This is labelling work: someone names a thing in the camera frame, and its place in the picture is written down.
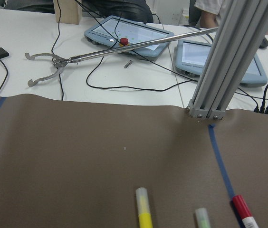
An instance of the white sleeve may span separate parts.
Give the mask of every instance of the white sleeve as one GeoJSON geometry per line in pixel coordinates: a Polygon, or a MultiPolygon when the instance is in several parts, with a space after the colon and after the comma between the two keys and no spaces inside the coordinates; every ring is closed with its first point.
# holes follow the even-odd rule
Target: white sleeve
{"type": "Polygon", "coordinates": [[[224,0],[196,0],[194,6],[200,10],[218,15],[224,0]]]}

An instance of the screen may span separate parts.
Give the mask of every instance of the screen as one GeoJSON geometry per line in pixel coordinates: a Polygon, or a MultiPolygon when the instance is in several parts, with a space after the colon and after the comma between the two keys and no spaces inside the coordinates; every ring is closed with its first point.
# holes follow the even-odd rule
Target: screen
{"type": "MultiPolygon", "coordinates": [[[[102,24],[102,26],[108,32],[110,32],[110,34],[115,38],[116,38],[116,35],[115,35],[114,30],[115,30],[115,26],[117,22],[118,22],[117,19],[110,19],[102,24]]],[[[101,26],[97,27],[93,31],[109,36],[108,33],[101,26]]],[[[119,38],[127,38],[129,40],[129,43],[131,44],[137,44],[137,43],[145,42],[149,40],[160,39],[160,38],[167,37],[168,35],[168,33],[157,31],[155,29],[145,28],[143,26],[139,26],[136,24],[132,24],[130,22],[122,21],[122,20],[119,21],[116,27],[116,34],[118,35],[119,38]]],[[[154,51],[157,47],[158,47],[158,44],[151,45],[146,48],[154,51]]]]}
{"type": "MultiPolygon", "coordinates": [[[[210,52],[210,46],[184,42],[182,45],[182,62],[204,66],[210,52]]],[[[253,59],[246,73],[261,75],[256,61],[253,59]]]]}

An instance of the brown leather surface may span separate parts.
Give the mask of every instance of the brown leather surface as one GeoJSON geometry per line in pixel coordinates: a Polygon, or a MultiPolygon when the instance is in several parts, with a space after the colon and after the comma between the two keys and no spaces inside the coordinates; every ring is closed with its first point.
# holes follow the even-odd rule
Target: brown leather surface
{"type": "Polygon", "coordinates": [[[137,228],[135,189],[149,193],[154,228],[239,227],[210,143],[236,194],[268,227],[268,115],[221,121],[179,107],[61,102],[19,95],[0,109],[0,227],[137,228]]]}

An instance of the white shirt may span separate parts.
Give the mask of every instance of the white shirt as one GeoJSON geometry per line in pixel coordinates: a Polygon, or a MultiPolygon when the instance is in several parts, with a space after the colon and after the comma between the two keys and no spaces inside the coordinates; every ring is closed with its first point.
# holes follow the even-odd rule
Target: white shirt
{"type": "Polygon", "coordinates": [[[209,12],[216,14],[216,22],[220,24],[223,16],[226,14],[226,7],[229,0],[196,0],[194,6],[209,12]]]}

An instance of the person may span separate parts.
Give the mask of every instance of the person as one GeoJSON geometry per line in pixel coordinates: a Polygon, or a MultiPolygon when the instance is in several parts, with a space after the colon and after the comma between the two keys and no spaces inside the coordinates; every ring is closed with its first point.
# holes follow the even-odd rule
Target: person
{"type": "MultiPolygon", "coordinates": [[[[145,0],[84,0],[84,5],[99,11],[103,17],[110,15],[153,23],[151,10],[145,0]]],[[[8,0],[5,9],[54,13],[53,0],[8,0]]]]}
{"type": "Polygon", "coordinates": [[[228,2],[228,0],[196,0],[194,6],[201,10],[200,26],[217,27],[226,13],[228,2]]]}

